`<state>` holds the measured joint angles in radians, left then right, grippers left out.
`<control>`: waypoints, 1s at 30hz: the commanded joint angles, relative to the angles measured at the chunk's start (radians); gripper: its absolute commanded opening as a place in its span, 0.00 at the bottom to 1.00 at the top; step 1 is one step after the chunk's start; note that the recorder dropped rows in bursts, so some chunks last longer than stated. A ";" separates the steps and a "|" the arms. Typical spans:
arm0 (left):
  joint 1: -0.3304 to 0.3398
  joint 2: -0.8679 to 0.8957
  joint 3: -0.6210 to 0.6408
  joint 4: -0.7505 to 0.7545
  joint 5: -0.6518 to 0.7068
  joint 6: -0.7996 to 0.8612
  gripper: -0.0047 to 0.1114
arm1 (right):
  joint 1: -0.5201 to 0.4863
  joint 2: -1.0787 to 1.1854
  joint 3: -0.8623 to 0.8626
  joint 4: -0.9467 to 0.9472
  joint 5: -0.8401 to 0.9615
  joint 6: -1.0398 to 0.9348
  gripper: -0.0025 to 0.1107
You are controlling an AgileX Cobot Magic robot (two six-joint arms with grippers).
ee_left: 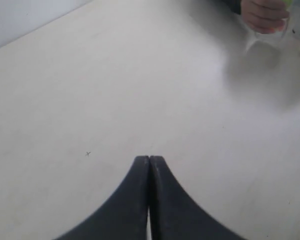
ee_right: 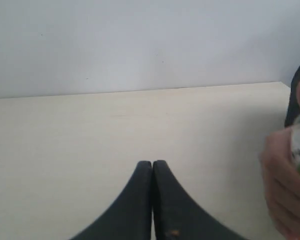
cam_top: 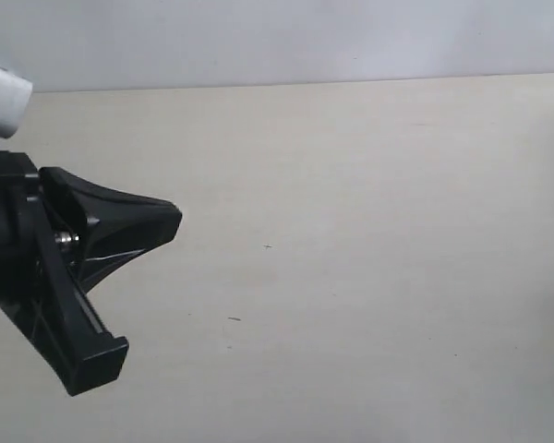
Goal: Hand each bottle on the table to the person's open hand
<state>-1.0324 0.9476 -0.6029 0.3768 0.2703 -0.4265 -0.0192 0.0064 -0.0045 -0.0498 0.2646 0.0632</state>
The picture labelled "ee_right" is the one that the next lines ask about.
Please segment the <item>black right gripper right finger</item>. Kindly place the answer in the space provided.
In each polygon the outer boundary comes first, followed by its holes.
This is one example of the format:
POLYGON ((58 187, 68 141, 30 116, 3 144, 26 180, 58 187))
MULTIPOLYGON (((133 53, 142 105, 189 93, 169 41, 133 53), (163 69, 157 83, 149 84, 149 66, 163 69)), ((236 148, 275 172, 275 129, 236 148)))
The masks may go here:
POLYGON ((244 239, 202 209, 164 160, 152 166, 152 210, 157 240, 244 239))

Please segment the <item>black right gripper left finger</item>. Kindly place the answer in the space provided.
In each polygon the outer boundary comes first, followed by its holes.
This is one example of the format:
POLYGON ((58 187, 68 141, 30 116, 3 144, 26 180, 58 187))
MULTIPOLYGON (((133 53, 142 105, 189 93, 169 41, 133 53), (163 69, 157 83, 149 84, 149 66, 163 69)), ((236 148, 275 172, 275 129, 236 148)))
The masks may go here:
POLYGON ((137 163, 126 186, 92 224, 74 240, 149 240, 152 231, 152 164, 137 163))

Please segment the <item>open bare human hand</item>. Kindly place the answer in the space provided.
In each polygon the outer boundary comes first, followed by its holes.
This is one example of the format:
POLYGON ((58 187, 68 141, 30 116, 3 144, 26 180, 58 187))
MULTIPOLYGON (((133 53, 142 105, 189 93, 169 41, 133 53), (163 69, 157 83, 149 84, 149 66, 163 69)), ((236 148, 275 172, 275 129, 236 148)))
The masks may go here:
POLYGON ((264 198, 276 229, 300 240, 300 174, 291 162, 292 128, 271 133, 260 155, 264 198))

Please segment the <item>black sleeved forearm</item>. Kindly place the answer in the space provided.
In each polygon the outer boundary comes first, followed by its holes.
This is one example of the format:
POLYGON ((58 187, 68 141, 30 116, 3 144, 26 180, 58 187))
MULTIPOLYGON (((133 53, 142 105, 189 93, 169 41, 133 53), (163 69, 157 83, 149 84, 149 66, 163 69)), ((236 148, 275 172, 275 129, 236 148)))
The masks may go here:
POLYGON ((291 126, 300 115, 300 106, 297 101, 297 87, 300 82, 300 66, 296 70, 290 84, 290 96, 284 126, 291 126))

